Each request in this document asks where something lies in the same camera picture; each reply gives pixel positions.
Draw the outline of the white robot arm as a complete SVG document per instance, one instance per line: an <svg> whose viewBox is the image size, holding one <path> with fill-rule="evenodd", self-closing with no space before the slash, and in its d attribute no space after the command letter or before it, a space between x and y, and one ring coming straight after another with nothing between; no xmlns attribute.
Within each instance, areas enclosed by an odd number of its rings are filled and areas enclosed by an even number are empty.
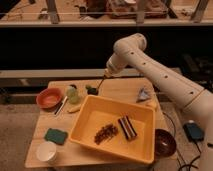
<svg viewBox="0 0 213 171"><path fill-rule="evenodd" d="M213 93L153 60L144 53L146 46L146 38L140 33L117 40L106 63L106 75L117 74L129 65L163 91L184 114L190 115L204 130L198 171L213 171Z"/></svg>

